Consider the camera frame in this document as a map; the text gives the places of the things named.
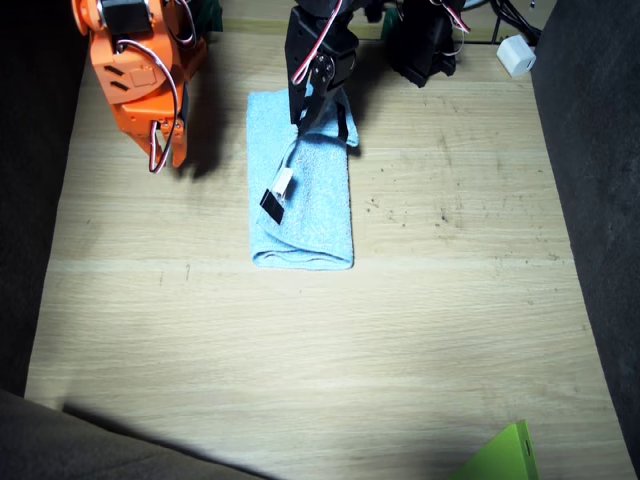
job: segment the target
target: orange bracket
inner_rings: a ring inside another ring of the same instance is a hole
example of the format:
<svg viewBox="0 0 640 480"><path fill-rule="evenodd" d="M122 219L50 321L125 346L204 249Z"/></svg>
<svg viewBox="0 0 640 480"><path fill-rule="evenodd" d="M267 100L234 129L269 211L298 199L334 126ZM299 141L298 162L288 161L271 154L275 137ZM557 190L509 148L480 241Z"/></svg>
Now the orange bracket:
<svg viewBox="0 0 640 480"><path fill-rule="evenodd" d="M91 63L98 81L111 105L120 130L129 135L147 155L149 170L158 173L162 168L162 151L156 148L156 128L159 126L165 140L171 138L173 166L180 167L187 156L187 83L206 57L203 39L191 48L183 48L178 32L185 20L190 20L184 0L148 0L151 34L127 35L130 43L150 50L170 72L168 79L162 67L141 49L122 48L104 24L99 10L101 0L72 0L73 14L78 30L90 34ZM172 84L177 93L177 115L174 115Z"/></svg>

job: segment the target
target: white plug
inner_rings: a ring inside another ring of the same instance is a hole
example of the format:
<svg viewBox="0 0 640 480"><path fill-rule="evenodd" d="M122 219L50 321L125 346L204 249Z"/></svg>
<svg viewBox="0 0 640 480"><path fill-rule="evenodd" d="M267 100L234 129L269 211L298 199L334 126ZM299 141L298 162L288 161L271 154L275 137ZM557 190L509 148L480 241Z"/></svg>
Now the white plug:
<svg viewBox="0 0 640 480"><path fill-rule="evenodd" d="M502 41L498 47L498 58L509 75L517 77L531 70L536 61L536 54L524 41L522 35L516 35Z"/></svg>

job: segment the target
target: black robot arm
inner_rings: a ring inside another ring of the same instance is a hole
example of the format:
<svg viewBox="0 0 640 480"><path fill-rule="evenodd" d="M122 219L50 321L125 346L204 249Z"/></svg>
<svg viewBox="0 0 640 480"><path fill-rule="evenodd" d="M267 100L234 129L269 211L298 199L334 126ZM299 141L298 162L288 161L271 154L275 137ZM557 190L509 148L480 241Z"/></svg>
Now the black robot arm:
<svg viewBox="0 0 640 480"><path fill-rule="evenodd" d="M379 21L384 0L296 2L299 5L291 10L289 17L285 58L291 123L298 125L303 134L322 115L355 66L358 38L347 28L353 12L364 8L370 21ZM452 75L455 71L455 57L451 55L454 19L447 9L459 15L464 2L404 0L403 20L387 41L391 66L419 87L434 73L442 71ZM310 96L306 95L307 82L313 86Z"/></svg>

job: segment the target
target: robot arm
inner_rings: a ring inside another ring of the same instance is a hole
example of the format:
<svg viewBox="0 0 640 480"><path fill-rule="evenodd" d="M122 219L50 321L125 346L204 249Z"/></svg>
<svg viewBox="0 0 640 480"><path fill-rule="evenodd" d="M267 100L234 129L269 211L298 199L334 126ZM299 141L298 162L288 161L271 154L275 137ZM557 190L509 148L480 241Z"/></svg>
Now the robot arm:
<svg viewBox="0 0 640 480"><path fill-rule="evenodd" d="M170 147L179 167L187 154L187 82L206 55L186 0L72 0L72 7L78 29L90 35L91 63L120 130L149 155L152 173ZM179 35L181 26L188 35Z"/></svg>
<svg viewBox="0 0 640 480"><path fill-rule="evenodd" d="M291 123L308 131L342 88L356 61L357 37L347 28L353 12L382 18L384 0L296 0L285 42ZM453 28L468 28L459 15L465 0L404 0L402 21L389 34L389 63L423 87L435 73L455 72ZM307 96L307 82L313 93Z"/></svg>

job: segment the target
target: light blue towel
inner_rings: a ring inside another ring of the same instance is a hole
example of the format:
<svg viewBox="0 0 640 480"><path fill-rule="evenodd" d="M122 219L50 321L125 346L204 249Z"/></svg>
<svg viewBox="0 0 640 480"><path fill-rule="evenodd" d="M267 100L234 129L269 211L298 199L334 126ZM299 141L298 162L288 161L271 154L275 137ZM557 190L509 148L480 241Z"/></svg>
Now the light blue towel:
<svg viewBox="0 0 640 480"><path fill-rule="evenodd" d="M358 145L347 97L346 144ZM316 126L298 138L289 118L287 90L252 93L247 111L251 257L259 267L345 270L353 266L347 147L338 138L333 102ZM293 170L280 225L260 206L282 169Z"/></svg>

